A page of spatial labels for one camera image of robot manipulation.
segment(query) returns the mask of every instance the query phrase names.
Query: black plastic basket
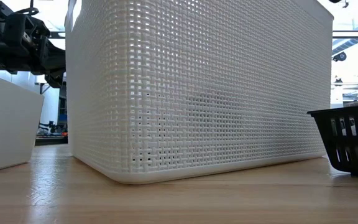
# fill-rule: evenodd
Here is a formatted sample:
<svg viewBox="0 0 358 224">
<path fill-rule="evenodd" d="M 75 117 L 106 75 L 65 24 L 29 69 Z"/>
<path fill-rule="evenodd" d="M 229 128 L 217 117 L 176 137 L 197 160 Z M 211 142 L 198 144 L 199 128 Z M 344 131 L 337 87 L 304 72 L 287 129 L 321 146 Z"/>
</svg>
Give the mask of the black plastic basket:
<svg viewBox="0 0 358 224">
<path fill-rule="evenodd" d="M 308 114 L 316 120 L 331 165 L 358 175 L 358 106 Z"/>
</svg>

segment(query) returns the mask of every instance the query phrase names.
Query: white container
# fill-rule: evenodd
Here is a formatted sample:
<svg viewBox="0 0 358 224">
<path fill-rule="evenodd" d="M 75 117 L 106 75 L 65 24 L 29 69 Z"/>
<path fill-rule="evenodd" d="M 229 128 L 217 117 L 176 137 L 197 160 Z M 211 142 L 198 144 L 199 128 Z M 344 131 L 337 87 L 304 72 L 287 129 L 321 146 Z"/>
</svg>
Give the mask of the white container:
<svg viewBox="0 0 358 224">
<path fill-rule="evenodd" d="M 127 184 L 319 157 L 333 17 L 315 0 L 82 0 L 73 155 Z"/>
<path fill-rule="evenodd" d="M 44 97 L 0 78 L 0 169 L 30 160 Z"/>
</svg>

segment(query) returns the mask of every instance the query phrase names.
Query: wooden table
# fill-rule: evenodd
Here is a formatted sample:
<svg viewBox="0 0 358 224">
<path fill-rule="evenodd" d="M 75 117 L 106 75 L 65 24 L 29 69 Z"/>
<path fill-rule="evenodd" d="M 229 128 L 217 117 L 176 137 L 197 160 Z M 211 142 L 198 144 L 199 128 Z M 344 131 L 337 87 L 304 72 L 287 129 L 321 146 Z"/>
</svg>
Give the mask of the wooden table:
<svg viewBox="0 0 358 224">
<path fill-rule="evenodd" d="M 320 158 L 130 186 L 42 146 L 0 170 L 0 223 L 358 223 L 358 178 Z"/>
</svg>

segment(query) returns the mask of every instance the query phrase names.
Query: white plastic basket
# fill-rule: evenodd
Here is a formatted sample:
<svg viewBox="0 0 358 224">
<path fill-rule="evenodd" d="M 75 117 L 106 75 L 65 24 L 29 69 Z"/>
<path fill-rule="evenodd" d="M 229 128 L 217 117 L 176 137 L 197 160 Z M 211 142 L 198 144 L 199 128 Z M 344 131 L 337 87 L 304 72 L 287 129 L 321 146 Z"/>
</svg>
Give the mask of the white plastic basket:
<svg viewBox="0 0 358 224">
<path fill-rule="evenodd" d="M 329 107 L 333 17 L 317 1 L 83 0 L 68 18 L 69 142 L 110 178 L 325 153 L 306 114 Z"/>
</svg>

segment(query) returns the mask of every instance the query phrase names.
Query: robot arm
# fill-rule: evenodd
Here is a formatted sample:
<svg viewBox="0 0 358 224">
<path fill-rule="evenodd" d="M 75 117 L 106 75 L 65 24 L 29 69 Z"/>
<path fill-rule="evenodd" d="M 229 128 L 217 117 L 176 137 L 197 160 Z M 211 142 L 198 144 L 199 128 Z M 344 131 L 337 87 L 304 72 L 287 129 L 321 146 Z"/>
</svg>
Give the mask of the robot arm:
<svg viewBox="0 0 358 224">
<path fill-rule="evenodd" d="M 12 12 L 0 1 L 0 70 L 45 74 L 51 87 L 60 88 L 66 72 L 65 51 L 49 41 L 44 22 L 32 17 L 36 13 L 33 7 Z"/>
</svg>

